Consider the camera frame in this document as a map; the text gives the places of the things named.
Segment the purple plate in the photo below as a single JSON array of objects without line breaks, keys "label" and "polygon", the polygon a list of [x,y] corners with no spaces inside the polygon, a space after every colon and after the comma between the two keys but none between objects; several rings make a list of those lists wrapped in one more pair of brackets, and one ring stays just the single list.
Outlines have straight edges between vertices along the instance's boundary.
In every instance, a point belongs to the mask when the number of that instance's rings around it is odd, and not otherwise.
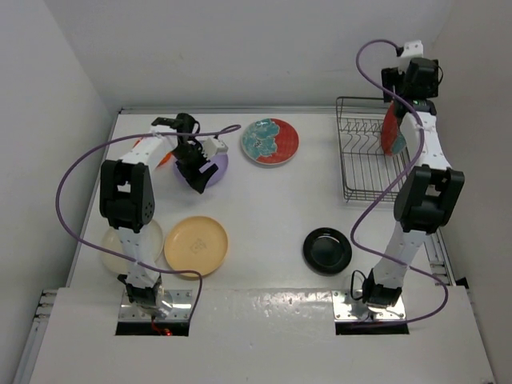
[{"label": "purple plate", "polygon": [[[211,159],[210,162],[215,164],[218,167],[218,169],[213,174],[213,176],[208,180],[206,188],[210,188],[222,180],[229,165],[229,156],[228,154],[217,154]],[[174,176],[180,181],[181,184],[187,185],[187,181],[180,173],[176,161],[173,161],[172,166]]]}]

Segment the orange plate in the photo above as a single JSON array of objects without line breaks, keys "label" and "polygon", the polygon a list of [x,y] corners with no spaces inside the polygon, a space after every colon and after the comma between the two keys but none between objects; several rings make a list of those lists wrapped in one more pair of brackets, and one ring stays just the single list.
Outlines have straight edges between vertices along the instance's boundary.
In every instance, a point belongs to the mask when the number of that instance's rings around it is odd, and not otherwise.
[{"label": "orange plate", "polygon": [[[142,140],[141,138],[138,138],[134,142],[133,147],[136,147],[140,143],[141,140]],[[172,157],[173,157],[173,155],[171,152],[167,153],[166,156],[163,157],[162,160],[159,162],[158,167],[164,166],[169,160],[171,160]]]}]

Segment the red teal floral plate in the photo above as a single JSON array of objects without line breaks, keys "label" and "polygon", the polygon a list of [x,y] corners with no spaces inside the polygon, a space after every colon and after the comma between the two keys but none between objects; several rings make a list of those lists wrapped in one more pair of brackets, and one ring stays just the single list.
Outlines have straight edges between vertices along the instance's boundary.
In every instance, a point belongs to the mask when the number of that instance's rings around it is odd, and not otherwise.
[{"label": "red teal floral plate", "polygon": [[288,122],[264,118],[244,129],[240,143],[249,160],[261,166],[280,166],[296,155],[300,139],[297,130]]},{"label": "red teal floral plate", "polygon": [[389,105],[382,122],[380,144],[384,155],[395,156],[406,148],[406,140],[398,128],[398,120],[394,114],[394,103]]}]

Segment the yellow plate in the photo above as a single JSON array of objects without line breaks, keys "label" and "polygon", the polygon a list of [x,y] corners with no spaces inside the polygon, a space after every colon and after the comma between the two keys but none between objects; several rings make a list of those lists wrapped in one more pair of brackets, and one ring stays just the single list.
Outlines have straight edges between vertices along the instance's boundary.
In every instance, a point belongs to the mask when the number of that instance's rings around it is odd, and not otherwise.
[{"label": "yellow plate", "polygon": [[172,228],[166,236],[163,250],[172,270],[195,270],[206,276],[224,263],[229,237],[224,227],[213,218],[192,216]]}]

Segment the cream white plate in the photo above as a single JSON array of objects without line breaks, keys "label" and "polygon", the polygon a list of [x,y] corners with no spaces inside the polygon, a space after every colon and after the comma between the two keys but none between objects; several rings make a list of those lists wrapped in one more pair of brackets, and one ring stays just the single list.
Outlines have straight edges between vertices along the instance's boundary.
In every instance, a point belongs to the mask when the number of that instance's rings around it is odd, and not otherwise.
[{"label": "cream white plate", "polygon": [[[161,226],[156,220],[152,220],[149,223],[148,227],[149,237],[152,244],[152,258],[153,262],[156,262],[160,258],[163,249],[163,232]],[[101,242],[101,247],[118,253],[123,252],[122,244],[114,229],[108,229],[104,233]],[[104,267],[107,268],[110,272],[114,274],[127,274],[129,265],[127,260],[119,258],[115,255],[109,254],[104,251],[100,253],[99,257]]]}]

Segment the black plate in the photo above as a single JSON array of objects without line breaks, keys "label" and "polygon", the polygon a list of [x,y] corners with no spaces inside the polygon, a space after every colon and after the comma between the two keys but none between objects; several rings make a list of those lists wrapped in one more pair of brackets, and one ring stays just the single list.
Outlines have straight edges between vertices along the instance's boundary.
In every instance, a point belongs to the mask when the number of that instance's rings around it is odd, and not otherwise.
[{"label": "black plate", "polygon": [[333,228],[321,227],[306,236],[302,245],[302,256],[313,272],[333,276],[348,267],[353,251],[343,233]]}]

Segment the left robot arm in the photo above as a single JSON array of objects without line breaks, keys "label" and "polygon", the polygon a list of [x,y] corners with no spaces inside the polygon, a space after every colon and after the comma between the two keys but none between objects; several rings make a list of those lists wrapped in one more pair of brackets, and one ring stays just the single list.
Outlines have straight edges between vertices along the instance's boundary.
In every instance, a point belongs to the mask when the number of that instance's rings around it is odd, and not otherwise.
[{"label": "left robot arm", "polygon": [[202,141],[199,123],[191,115],[158,117],[150,134],[118,160],[105,160],[100,172],[100,214],[118,235],[122,252],[130,258],[118,279],[130,303],[152,318],[164,315],[162,276],[153,269],[153,246],[147,227],[155,212],[152,173],[163,158],[172,154],[189,186],[203,193],[217,173],[213,158],[228,151],[218,135]]}]

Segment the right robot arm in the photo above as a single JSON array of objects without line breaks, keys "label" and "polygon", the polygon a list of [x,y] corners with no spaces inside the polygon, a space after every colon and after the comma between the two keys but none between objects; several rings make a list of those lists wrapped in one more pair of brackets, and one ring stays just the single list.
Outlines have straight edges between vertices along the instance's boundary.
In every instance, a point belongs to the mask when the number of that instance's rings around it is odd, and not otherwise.
[{"label": "right robot arm", "polygon": [[419,248],[445,226],[462,191],[465,176],[446,159],[437,132],[438,61],[412,58],[405,70],[382,72],[384,86],[397,91],[394,116],[412,167],[394,200],[393,235],[384,258],[362,285],[362,301],[374,307],[394,306]]}]

